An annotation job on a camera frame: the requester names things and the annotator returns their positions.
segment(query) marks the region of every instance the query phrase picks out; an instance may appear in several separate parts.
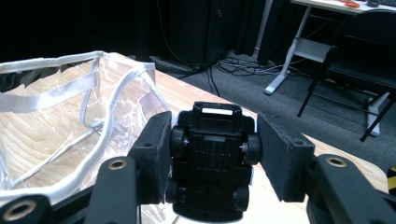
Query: black office chair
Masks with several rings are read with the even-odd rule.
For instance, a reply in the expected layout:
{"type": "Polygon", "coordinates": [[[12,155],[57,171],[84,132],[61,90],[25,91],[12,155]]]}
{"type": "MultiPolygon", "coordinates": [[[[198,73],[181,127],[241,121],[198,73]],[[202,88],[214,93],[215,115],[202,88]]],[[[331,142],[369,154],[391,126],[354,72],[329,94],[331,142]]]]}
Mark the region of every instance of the black office chair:
{"type": "MultiPolygon", "coordinates": [[[[375,97],[369,104],[389,93],[389,102],[361,138],[363,142],[396,101],[396,11],[366,11],[343,25],[318,73],[314,75],[298,117],[303,114],[312,94],[334,101],[314,93],[318,82],[326,78],[354,90],[374,93],[375,97]]],[[[369,104],[363,108],[352,107],[372,113],[366,110],[369,104]]]]}

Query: chair leg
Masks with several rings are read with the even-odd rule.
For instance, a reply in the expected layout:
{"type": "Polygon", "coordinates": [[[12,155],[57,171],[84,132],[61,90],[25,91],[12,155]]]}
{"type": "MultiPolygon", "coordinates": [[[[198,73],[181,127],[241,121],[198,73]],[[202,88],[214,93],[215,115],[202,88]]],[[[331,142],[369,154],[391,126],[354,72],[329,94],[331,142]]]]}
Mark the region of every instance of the chair leg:
{"type": "Polygon", "coordinates": [[[309,88],[308,88],[308,94],[307,94],[306,97],[305,97],[305,100],[304,100],[304,102],[303,102],[303,105],[302,105],[301,108],[300,108],[300,111],[298,112],[297,117],[300,117],[300,116],[303,114],[303,111],[304,111],[304,109],[305,109],[305,106],[306,106],[306,104],[308,104],[308,101],[309,101],[309,99],[311,98],[312,93],[314,92],[314,89],[315,89],[315,87],[317,86],[317,84],[318,84],[318,78],[315,78],[315,79],[312,81],[312,83],[311,83],[311,85],[309,86],[309,88]]]}
{"type": "Polygon", "coordinates": [[[385,114],[388,112],[388,110],[390,110],[390,108],[395,103],[395,101],[396,101],[396,98],[395,98],[395,96],[392,95],[390,97],[389,103],[387,103],[385,105],[384,109],[382,109],[381,113],[379,113],[379,115],[376,118],[376,120],[372,123],[370,128],[367,129],[366,132],[364,133],[363,137],[361,138],[362,142],[364,142],[366,140],[366,138],[369,136],[370,132],[374,129],[375,125],[377,125],[379,123],[379,121],[385,116],[385,114]]]}

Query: black plastic part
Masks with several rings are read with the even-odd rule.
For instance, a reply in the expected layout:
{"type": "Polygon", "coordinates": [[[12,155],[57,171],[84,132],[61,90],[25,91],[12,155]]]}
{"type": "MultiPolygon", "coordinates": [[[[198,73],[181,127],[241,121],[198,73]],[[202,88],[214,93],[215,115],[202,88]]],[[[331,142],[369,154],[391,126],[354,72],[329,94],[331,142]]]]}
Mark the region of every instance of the black plastic part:
{"type": "Polygon", "coordinates": [[[116,157],[102,163],[85,224],[136,223],[134,168],[134,159],[129,157],[116,157]]]}
{"type": "Polygon", "coordinates": [[[367,0],[367,7],[378,7],[379,5],[379,0],[367,0]]]}
{"type": "Polygon", "coordinates": [[[205,222],[240,219],[248,208],[252,175],[252,166],[244,164],[241,146],[248,134],[254,133],[254,119],[243,116],[238,105],[196,102],[192,111],[179,114],[177,128],[184,130],[188,144],[181,157],[173,158],[170,181],[177,183],[174,211],[205,222]],[[218,113],[220,110],[229,113],[218,113]],[[247,193],[238,194],[235,209],[239,188],[247,193]]]}
{"type": "Polygon", "coordinates": [[[353,162],[335,155],[318,156],[314,176],[332,223],[395,223],[395,211],[353,162]]]}
{"type": "Polygon", "coordinates": [[[184,128],[175,126],[171,132],[170,151],[171,157],[180,158],[183,154],[184,128]]]}
{"type": "Polygon", "coordinates": [[[303,172],[314,157],[315,145],[278,116],[258,115],[262,139],[261,165],[280,201],[302,202],[303,172]]]}
{"type": "Polygon", "coordinates": [[[309,198],[306,205],[306,213],[308,214],[310,224],[333,224],[332,214],[330,214],[327,206],[324,208],[313,203],[309,198]]]}
{"type": "Polygon", "coordinates": [[[22,196],[0,208],[2,224],[51,224],[50,200],[44,195],[22,196]]]}
{"type": "Polygon", "coordinates": [[[247,151],[244,162],[249,165],[256,165],[262,158],[262,140],[257,133],[247,135],[247,151]]]}
{"type": "Polygon", "coordinates": [[[238,212],[245,212],[248,210],[248,186],[239,187],[233,194],[233,208],[238,212]]]}
{"type": "Polygon", "coordinates": [[[52,206],[55,223],[83,223],[93,186],[74,194],[52,206]]]}
{"type": "Polygon", "coordinates": [[[171,167],[169,139],[172,113],[157,114],[148,121],[128,156],[136,163],[138,204],[164,202],[171,167]]]}
{"type": "Polygon", "coordinates": [[[168,203],[177,202],[177,182],[169,179],[166,183],[165,200],[168,203]]]}

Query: table leg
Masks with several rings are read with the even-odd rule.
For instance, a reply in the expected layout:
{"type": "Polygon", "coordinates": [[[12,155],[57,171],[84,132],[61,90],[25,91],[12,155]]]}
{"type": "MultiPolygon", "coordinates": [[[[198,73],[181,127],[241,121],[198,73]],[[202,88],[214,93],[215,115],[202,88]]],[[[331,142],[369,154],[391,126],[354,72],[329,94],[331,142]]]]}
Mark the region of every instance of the table leg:
{"type": "Polygon", "coordinates": [[[280,71],[280,74],[277,75],[277,77],[271,82],[271,84],[265,88],[264,93],[267,95],[271,95],[274,93],[276,88],[285,80],[285,78],[288,76],[288,68],[291,62],[291,59],[294,55],[294,51],[296,50],[298,46],[298,42],[300,40],[301,33],[303,32],[303,29],[305,27],[306,21],[308,20],[309,13],[311,11],[311,7],[307,7],[305,14],[303,16],[303,19],[300,23],[300,27],[298,28],[297,34],[293,39],[293,42],[291,43],[291,46],[288,51],[288,55],[286,56],[285,63],[283,64],[282,71],[280,71]]]}

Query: black cable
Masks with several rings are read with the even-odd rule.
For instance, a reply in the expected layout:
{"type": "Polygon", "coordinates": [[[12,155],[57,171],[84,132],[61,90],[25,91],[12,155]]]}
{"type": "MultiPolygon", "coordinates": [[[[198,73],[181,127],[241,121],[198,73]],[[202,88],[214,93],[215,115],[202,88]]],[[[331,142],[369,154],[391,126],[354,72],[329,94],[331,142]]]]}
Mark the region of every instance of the black cable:
{"type": "Polygon", "coordinates": [[[216,85],[215,80],[213,80],[213,74],[212,74],[212,67],[211,66],[209,67],[209,71],[210,71],[210,79],[212,79],[212,83],[213,83],[213,86],[215,87],[216,93],[218,94],[218,97],[220,97],[218,86],[216,85]]]}
{"type": "Polygon", "coordinates": [[[155,63],[156,69],[166,73],[166,74],[177,74],[177,75],[195,75],[203,71],[203,68],[200,69],[192,69],[192,70],[184,70],[180,68],[175,68],[172,66],[165,65],[160,63],[158,60],[151,58],[151,60],[155,63]]]}
{"type": "Polygon", "coordinates": [[[269,71],[277,70],[280,66],[263,66],[257,62],[236,59],[230,56],[226,56],[222,59],[218,59],[215,65],[221,72],[231,74],[237,77],[245,76],[267,76],[274,75],[275,73],[270,73],[269,71]]]}
{"type": "Polygon", "coordinates": [[[205,70],[206,76],[207,76],[207,84],[210,86],[210,92],[213,94],[213,87],[212,87],[212,85],[210,84],[210,75],[207,73],[207,70],[208,70],[208,69],[205,70]]]}

